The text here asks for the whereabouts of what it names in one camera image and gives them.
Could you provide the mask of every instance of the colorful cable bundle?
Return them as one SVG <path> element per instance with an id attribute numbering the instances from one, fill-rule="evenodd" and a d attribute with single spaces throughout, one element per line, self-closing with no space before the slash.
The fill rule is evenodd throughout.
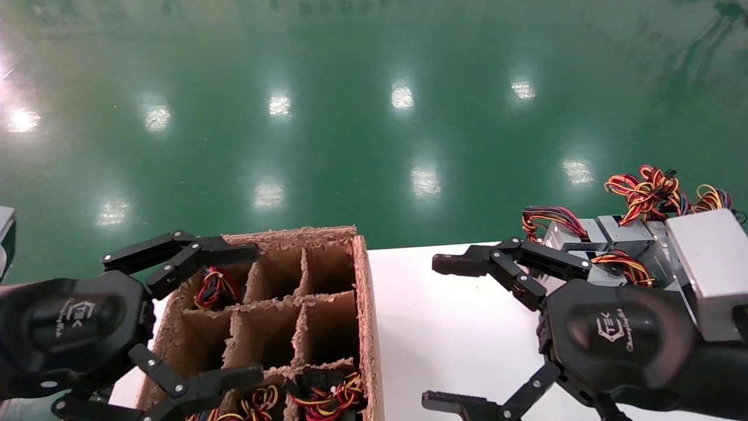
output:
<path id="1" fill-rule="evenodd" d="M 242 401 L 247 421 L 272 421 L 269 411 L 278 403 L 278 388 L 275 385 L 261 387 L 252 392 L 252 402 Z"/>
<path id="2" fill-rule="evenodd" d="M 200 412 L 199 414 L 192 414 L 185 418 L 185 421 L 216 421 L 218 419 L 218 409 L 211 411 Z"/>
<path id="3" fill-rule="evenodd" d="M 242 400 L 246 417 L 239 414 L 218 416 L 218 409 L 192 414 L 185 421 L 272 421 L 269 411 L 278 403 L 278 388 L 274 385 L 260 387 L 252 392 L 252 402 Z"/>
<path id="4" fill-rule="evenodd" d="M 706 188 L 707 191 L 702 194 L 703 188 Z M 714 188 L 709 184 L 702 184 L 696 189 L 696 194 L 699 196 L 699 202 L 693 206 L 694 212 L 732 208 L 732 198 L 730 198 L 730 195 L 725 190 Z"/>
<path id="5" fill-rule="evenodd" d="M 661 204 L 672 205 L 679 215 L 688 212 L 688 198 L 680 190 L 674 171 L 663 172 L 645 164 L 639 168 L 639 173 L 643 181 L 634 175 L 623 174 L 614 175 L 605 183 L 608 192 L 626 199 L 628 211 L 619 225 L 627 225 L 640 215 L 644 220 L 666 219 L 667 215 L 659 208 Z"/>
<path id="6" fill-rule="evenodd" d="M 307 421 L 334 421 L 342 412 L 358 405 L 364 396 L 361 385 L 361 376 L 353 372 L 343 377 L 341 385 L 333 387 L 330 391 L 313 387 L 310 399 L 301 399 L 293 395 L 291 399 L 304 408 Z"/>
<path id="7" fill-rule="evenodd" d="M 654 286 L 654 279 L 649 275 L 647 268 L 640 261 L 621 250 L 613 250 L 612 252 L 594 257 L 592 258 L 592 263 L 621 264 L 623 266 L 623 275 L 629 282 L 646 287 Z"/>
<path id="8" fill-rule="evenodd" d="M 221 309 L 241 300 L 239 288 L 228 272 L 215 267 L 205 271 L 203 286 L 194 296 L 194 304 L 202 310 Z"/>
<path id="9" fill-rule="evenodd" d="M 536 223 L 537 219 L 556 221 L 568 228 L 569 231 L 576 234 L 579 238 L 587 238 L 587 231 L 569 209 L 560 206 L 528 206 L 522 210 L 522 229 L 527 233 L 528 240 L 536 243 L 542 242 L 538 238 L 538 225 L 542 225 L 546 229 L 548 226 Z"/>

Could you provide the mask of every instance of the logo on robot palm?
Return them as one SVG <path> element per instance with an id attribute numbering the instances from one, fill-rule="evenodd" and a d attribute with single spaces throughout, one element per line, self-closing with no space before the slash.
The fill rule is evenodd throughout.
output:
<path id="1" fill-rule="evenodd" d="M 631 324 L 622 309 L 616 310 L 617 315 L 601 312 L 598 322 L 598 335 L 615 342 L 626 337 L 626 351 L 634 352 L 634 338 L 631 335 Z"/>
<path id="2" fill-rule="evenodd" d="M 58 338 L 62 336 L 67 322 L 72 321 L 73 328 L 83 327 L 83 321 L 91 318 L 94 313 L 96 304 L 81 301 L 71 305 L 73 301 L 75 301 L 73 298 L 69 298 L 60 309 L 59 316 L 57 317 L 57 330 L 55 331 L 55 336 Z"/>

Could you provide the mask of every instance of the white table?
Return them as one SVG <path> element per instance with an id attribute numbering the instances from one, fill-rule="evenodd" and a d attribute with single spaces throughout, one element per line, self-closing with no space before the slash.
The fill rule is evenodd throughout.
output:
<path id="1" fill-rule="evenodd" d="M 482 396 L 501 404 L 543 364 L 535 335 L 537 313 L 527 311 L 492 278 L 431 271 L 434 254 L 462 254 L 467 247 L 369 252 L 387 421 L 456 421 L 456 415 L 423 409 L 421 393 Z M 164 302 L 156 304 L 157 315 L 163 312 Z M 142 378 L 136 369 L 120 379 L 111 403 L 133 408 Z M 634 421 L 717 420 L 625 405 L 622 410 Z M 599 421 L 599 417 L 554 385 L 523 420 Z"/>

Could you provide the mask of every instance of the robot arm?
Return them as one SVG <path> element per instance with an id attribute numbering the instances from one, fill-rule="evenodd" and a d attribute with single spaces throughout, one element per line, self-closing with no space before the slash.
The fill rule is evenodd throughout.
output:
<path id="1" fill-rule="evenodd" d="M 251 264 L 259 256 L 254 243 L 175 231 L 103 256 L 101 276 L 0 286 L 0 399 L 67 390 L 52 412 L 81 421 L 177 421 L 216 408 L 229 389 L 261 382 L 262 367 L 182 379 L 146 348 L 153 300 L 166 298 L 202 267 Z M 145 284 L 130 276 L 155 265 Z M 147 412 L 89 400 L 135 366 L 169 398 Z"/>
<path id="2" fill-rule="evenodd" d="M 567 282 L 546 295 L 519 264 Z M 592 285 L 588 261 L 517 238 L 470 246 L 464 255 L 436 255 L 432 268 L 490 274 L 529 310 L 539 310 L 539 352 L 546 364 L 504 405 L 429 391 L 422 396 L 427 409 L 466 421 L 519 421 L 558 383 L 603 420 L 628 420 L 616 403 L 748 420 L 748 347 L 706 342 L 679 292 Z M 745 311 L 735 308 L 736 325 L 745 322 Z"/>

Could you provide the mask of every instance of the cardboard box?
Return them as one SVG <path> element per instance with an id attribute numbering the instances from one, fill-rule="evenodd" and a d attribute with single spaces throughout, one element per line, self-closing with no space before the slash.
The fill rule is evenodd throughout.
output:
<path id="1" fill-rule="evenodd" d="M 364 238 L 355 227 L 224 238 L 233 244 L 254 242 L 262 250 L 251 268 L 230 268 L 236 279 L 246 280 L 239 283 L 242 303 L 216 312 L 197 309 L 193 298 L 203 276 L 196 274 L 169 298 L 153 352 L 184 378 L 262 364 L 265 384 L 279 386 L 305 367 L 357 367 L 367 400 L 363 420 L 383 420 L 371 270 Z M 237 412 L 247 392 L 230 391 L 221 413 Z M 147 409 L 164 397 L 146 379 L 138 408 Z M 304 421 L 299 414 L 286 397 L 282 420 Z"/>

